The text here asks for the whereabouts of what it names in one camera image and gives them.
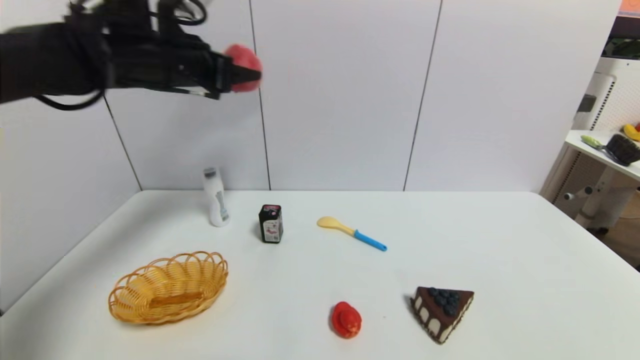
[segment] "blue spoon handle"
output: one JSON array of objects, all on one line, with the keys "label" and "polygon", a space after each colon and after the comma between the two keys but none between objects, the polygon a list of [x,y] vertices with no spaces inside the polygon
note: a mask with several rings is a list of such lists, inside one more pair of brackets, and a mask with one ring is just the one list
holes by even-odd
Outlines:
[{"label": "blue spoon handle", "polygon": [[353,237],[364,242],[367,243],[371,246],[373,246],[374,248],[378,249],[378,250],[382,250],[382,251],[387,251],[387,246],[383,243],[379,243],[376,240],[373,240],[372,238],[368,237],[367,235],[362,234],[360,231],[357,231],[353,234]]}]

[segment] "white table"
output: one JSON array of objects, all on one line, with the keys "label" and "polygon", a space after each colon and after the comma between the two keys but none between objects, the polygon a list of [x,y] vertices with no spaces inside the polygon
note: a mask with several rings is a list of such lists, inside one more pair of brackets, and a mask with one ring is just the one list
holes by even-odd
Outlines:
[{"label": "white table", "polygon": [[[640,353],[640,274],[537,195],[228,192],[227,204],[231,224],[218,229],[207,223],[200,192],[137,194],[0,318],[0,357],[602,360]],[[263,204],[283,206],[278,245],[258,239]],[[324,215],[388,252],[318,228]],[[212,308],[160,327],[111,317],[107,296],[121,275],[196,250],[229,262],[227,287]],[[409,310],[417,286],[476,292],[444,345]],[[363,317],[352,340],[329,327],[341,300]]]},{"label": "white table", "polygon": [[589,196],[584,203],[582,209],[575,217],[575,221],[583,227],[588,227],[591,221],[594,219],[602,201],[605,199],[611,188],[612,179],[616,172],[621,172],[628,175],[636,181],[640,181],[640,161],[635,162],[627,167],[624,167],[615,161],[611,160],[603,151],[598,151],[582,141],[580,138],[582,135],[590,136],[598,140],[603,145],[607,145],[609,140],[613,137],[616,131],[588,131],[588,130],[571,130],[564,139],[564,142],[580,151],[581,153],[596,159],[599,162],[607,165],[603,171],[597,184],[594,184],[594,192]]}]

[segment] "black cable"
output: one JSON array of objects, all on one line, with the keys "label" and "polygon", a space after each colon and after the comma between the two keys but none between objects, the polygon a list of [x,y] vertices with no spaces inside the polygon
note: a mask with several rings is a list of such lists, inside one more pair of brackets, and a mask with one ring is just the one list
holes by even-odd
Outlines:
[{"label": "black cable", "polygon": [[[201,25],[205,21],[207,21],[207,8],[205,8],[205,6],[202,4],[202,2],[200,2],[200,0],[183,0],[183,2],[189,2],[194,4],[200,10],[200,12],[202,12],[202,18],[197,20],[187,20],[187,19],[180,19],[176,17],[175,20],[178,24],[185,25],[185,26],[196,26],[196,25]],[[156,12],[150,12],[150,14],[153,17],[157,17],[158,15]]]},{"label": "black cable", "polygon": [[[72,9],[72,11],[81,12],[84,9],[83,3],[85,2],[86,0],[78,0],[75,4],[71,3],[71,6],[74,6],[74,5],[79,6],[79,8],[74,8]],[[84,47],[82,41],[78,39],[77,34],[75,33],[75,30],[71,29],[68,32],[67,41],[69,41],[70,43],[73,43],[73,46],[70,46],[72,49],[79,49],[76,55],[78,57],[83,58],[83,61],[81,61],[81,63],[86,64],[86,66],[84,67],[84,72],[88,78],[92,79],[92,82],[94,83],[94,86],[98,90],[98,92],[94,96],[86,100],[85,102],[81,102],[79,104],[71,104],[71,105],[62,104],[60,102],[53,101],[52,99],[44,95],[34,96],[34,98],[38,99],[40,102],[46,105],[49,105],[52,108],[55,108],[57,110],[63,110],[63,111],[81,110],[95,104],[104,96],[107,88],[106,75],[103,74],[102,71],[100,71],[100,67],[98,65],[94,64],[91,56],[87,53],[87,49]]]}]

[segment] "bottle label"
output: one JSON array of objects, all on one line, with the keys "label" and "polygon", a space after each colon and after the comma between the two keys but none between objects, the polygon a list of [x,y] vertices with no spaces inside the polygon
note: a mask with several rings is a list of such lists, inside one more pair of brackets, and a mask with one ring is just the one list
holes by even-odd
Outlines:
[{"label": "bottle label", "polygon": [[227,221],[229,213],[227,213],[227,209],[225,208],[225,199],[222,191],[216,193],[216,199],[218,200],[218,204],[220,204],[220,218],[222,221]]},{"label": "bottle label", "polygon": [[280,242],[280,220],[267,220],[262,223],[264,228],[264,241],[268,243]]}]

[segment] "white shelf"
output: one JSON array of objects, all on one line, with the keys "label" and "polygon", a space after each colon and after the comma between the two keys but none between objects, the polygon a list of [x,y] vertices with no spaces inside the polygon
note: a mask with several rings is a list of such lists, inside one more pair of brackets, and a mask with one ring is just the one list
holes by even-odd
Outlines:
[{"label": "white shelf", "polygon": [[570,147],[573,147],[574,149],[580,151],[581,153],[588,155],[609,167],[615,168],[617,171],[620,171],[635,180],[640,181],[640,161],[637,161],[628,167],[624,167],[613,162],[604,154],[604,152],[590,147],[580,139],[582,135],[588,135],[601,142],[602,145],[607,145],[607,142],[609,142],[611,137],[616,133],[617,132],[615,131],[571,130],[566,136],[564,142]]}]

